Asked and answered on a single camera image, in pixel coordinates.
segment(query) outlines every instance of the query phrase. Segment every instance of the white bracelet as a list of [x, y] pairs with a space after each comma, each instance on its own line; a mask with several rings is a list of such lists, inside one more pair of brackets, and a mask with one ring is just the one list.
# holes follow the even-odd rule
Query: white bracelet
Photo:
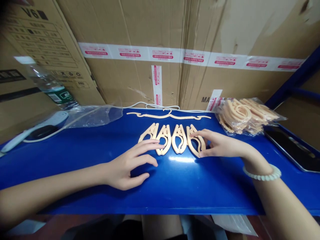
[[254, 178], [256, 180], [259, 181], [273, 181], [276, 180], [277, 178], [281, 177], [281, 171], [279, 168], [277, 168], [276, 166], [270, 164], [270, 166], [273, 169], [273, 173], [270, 175], [265, 175], [265, 176], [261, 176], [261, 175], [254, 175], [252, 173], [249, 173], [245, 167], [243, 167], [243, 171], [245, 174], [247, 174], [249, 177]]

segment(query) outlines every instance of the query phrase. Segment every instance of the bottle cap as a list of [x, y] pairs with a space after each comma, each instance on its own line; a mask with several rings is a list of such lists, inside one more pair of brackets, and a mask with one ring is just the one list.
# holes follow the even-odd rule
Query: bottle cap
[[32, 57], [22, 56], [22, 57], [14, 57], [21, 64], [33, 64], [36, 63]]

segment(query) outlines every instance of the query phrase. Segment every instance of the white cable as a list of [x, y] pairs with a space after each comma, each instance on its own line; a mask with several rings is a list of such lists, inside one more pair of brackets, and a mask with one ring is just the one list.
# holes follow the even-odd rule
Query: white cable
[[212, 112], [212, 111], [204, 111], [204, 110], [181, 110], [180, 107], [177, 106], [177, 105], [174, 105], [174, 106], [159, 106], [159, 105], [156, 105], [156, 104], [145, 103], [145, 102], [137, 102], [137, 103], [135, 103], [135, 104], [133, 104], [133, 105], [131, 105], [131, 106], [129, 106], [129, 107], [116, 107], [116, 106], [113, 106], [113, 105], [106, 105], [106, 106], [110, 106], [110, 107], [114, 107], [114, 108], [123, 108], [123, 109], [126, 109], [126, 108], [132, 108], [132, 107], [138, 105], [139, 103], [145, 104], [146, 107], [145, 107], [145, 108], [135, 108], [135, 109], [152, 109], [152, 110], [157, 109], [157, 110], [159, 110], [159, 109], [164, 109], [164, 108], [166, 108], [166, 109], [171, 109], [171, 110], [173, 110], [173, 111], [179, 111], [179, 112], [189, 112], [189, 113], [199, 113], [199, 112], [200, 112], [200, 113], [201, 113], [201, 112], [203, 112], [203, 113], [214, 113], [214, 112]]
[[[114, 108], [123, 108], [123, 109], [126, 109], [126, 108], [132, 108], [132, 107], [138, 105], [139, 103], [145, 104], [146, 107], [145, 107], [145, 108], [135, 108], [135, 109], [150, 109], [150, 110], [157, 109], [157, 110], [159, 110], [159, 109], [164, 109], [164, 108], [166, 108], [166, 109], [171, 109], [171, 110], [174, 110], [174, 111], [188, 112], [188, 113], [201, 113], [201, 112], [203, 112], [203, 113], [213, 113], [212, 111], [203, 111], [203, 110], [181, 110], [180, 107], [177, 106], [177, 105], [174, 105], [174, 106], [159, 106], [159, 105], [156, 105], [156, 104], [145, 103], [145, 102], [137, 102], [137, 103], [135, 103], [135, 104], [133, 104], [133, 105], [131, 105], [131, 106], [129, 106], [129, 107], [117, 107], [117, 106], [113, 106], [113, 105], [103, 105], [103, 106], [109, 106], [109, 107], [114, 107]], [[100, 108], [103, 107], [103, 106], [97, 107], [96, 109], [94, 109], [94, 110], [92, 110], [92, 111], [90, 111], [90, 112], [88, 112], [88, 113], [86, 113], [86, 114], [84, 114], [84, 115], [76, 118], [76, 119], [73, 120], [71, 123], [68, 123], [67, 125], [63, 126], [63, 127], [62, 127], [61, 129], [59, 129], [58, 131], [56, 131], [56, 132], [54, 132], [54, 133], [52, 133], [52, 134], [50, 134], [50, 135], [48, 135], [48, 136], [46, 136], [46, 137], [44, 137], [44, 138], [41, 138], [41, 139], [38, 139], [38, 140], [23, 140], [23, 142], [25, 142], [25, 143], [34, 143], [34, 142], [41, 142], [41, 141], [43, 141], [43, 140], [46, 140], [46, 139], [48, 139], [48, 138], [56, 135], [57, 133], [61, 132], [62, 130], [66, 129], [66, 128], [69, 127], [71, 124], [73, 124], [74, 122], [78, 121], [80, 118], [88, 115], [89, 113], [92, 113], [92, 112], [94, 112], [94, 111], [97, 111], [98, 109], [100, 109]]]

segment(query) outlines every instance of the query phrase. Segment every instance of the clear plastic bag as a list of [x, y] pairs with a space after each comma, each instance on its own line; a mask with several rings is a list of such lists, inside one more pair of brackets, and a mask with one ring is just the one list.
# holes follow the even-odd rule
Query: clear plastic bag
[[245, 215], [211, 215], [215, 224], [223, 229], [247, 235], [258, 236]]
[[98, 127], [122, 117], [122, 103], [118, 99], [111, 105], [76, 106], [68, 111], [63, 128]]
[[227, 99], [221, 103], [216, 118], [228, 136], [256, 136], [263, 134], [263, 126], [274, 125], [274, 121], [286, 120], [258, 98]]

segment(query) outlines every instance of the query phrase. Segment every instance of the beige hanger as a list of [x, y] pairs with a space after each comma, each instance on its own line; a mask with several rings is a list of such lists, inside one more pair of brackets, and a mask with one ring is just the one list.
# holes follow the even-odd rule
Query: beige hanger
[[170, 133], [170, 126], [169, 125], [162, 126], [156, 139], [160, 140], [160, 138], [162, 138], [162, 137], [166, 140], [166, 143], [164, 144], [165, 145], [164, 149], [156, 149], [156, 152], [158, 155], [165, 155], [171, 146], [171, 133]]
[[152, 123], [151, 126], [140, 135], [138, 143], [141, 142], [147, 134], [150, 135], [150, 139], [156, 139], [158, 127], [159, 123]]
[[[175, 141], [176, 137], [179, 137], [181, 139], [181, 143], [178, 147]], [[177, 124], [172, 134], [172, 148], [177, 154], [181, 154], [184, 152], [184, 150], [186, 150], [187, 145], [187, 137], [183, 130], [183, 126], [182, 124], [180, 124], [180, 126]]]
[[177, 116], [174, 116], [171, 114], [172, 110], [171, 109], [167, 109], [167, 108], [164, 108], [164, 110], [170, 110], [170, 112], [167, 114], [167, 115], [163, 115], [163, 116], [156, 116], [156, 115], [150, 115], [150, 114], [142, 114], [141, 113], [136, 113], [136, 112], [131, 112], [131, 113], [127, 113], [127, 114], [136, 114], [137, 117], [151, 117], [151, 118], [158, 118], [158, 119], [162, 119], [162, 118], [167, 118], [167, 117], [172, 117], [174, 119], [179, 119], [179, 120], [182, 120], [182, 119], [195, 119], [195, 120], [200, 120], [201, 118], [210, 118], [211, 117], [208, 117], [208, 116], [197, 116], [197, 117], [194, 117], [194, 116], [187, 116], [187, 117], [177, 117]]
[[[190, 127], [187, 126], [187, 143], [191, 152], [197, 157], [199, 157], [199, 152], [206, 150], [206, 143], [204, 142], [201, 136], [190, 137], [190, 134], [196, 131], [197, 131], [196, 128], [192, 124], [190, 125]], [[198, 151], [195, 150], [194, 147], [192, 146], [191, 139], [194, 139], [198, 142]]]

